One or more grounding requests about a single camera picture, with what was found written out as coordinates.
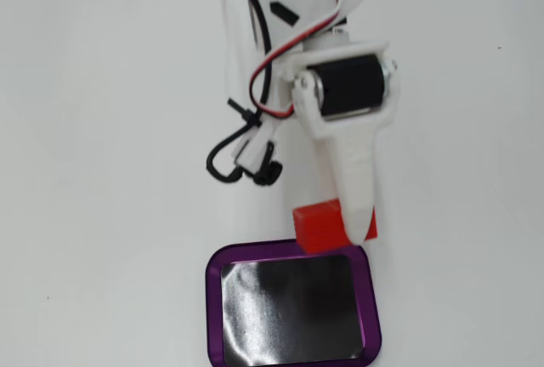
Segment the white movable gripper finger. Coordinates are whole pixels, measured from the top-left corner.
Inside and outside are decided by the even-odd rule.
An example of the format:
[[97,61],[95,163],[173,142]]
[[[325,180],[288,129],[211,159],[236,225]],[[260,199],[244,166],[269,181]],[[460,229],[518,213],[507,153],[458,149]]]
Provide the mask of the white movable gripper finger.
[[326,154],[343,226],[353,245],[364,242],[374,211],[375,138],[394,119],[400,97],[398,65],[392,59],[385,60],[391,73],[388,95],[381,108],[362,115],[323,120],[317,111],[316,80],[308,72],[296,77],[292,89],[298,120]]

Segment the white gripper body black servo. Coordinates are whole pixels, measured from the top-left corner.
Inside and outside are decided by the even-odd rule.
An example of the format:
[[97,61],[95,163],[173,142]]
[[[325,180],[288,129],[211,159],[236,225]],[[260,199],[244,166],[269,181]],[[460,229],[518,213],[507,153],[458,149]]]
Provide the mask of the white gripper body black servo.
[[325,121],[365,114],[383,106],[391,73],[384,52],[388,43],[348,42],[290,54],[281,78],[294,82],[308,72],[316,80],[317,111]]

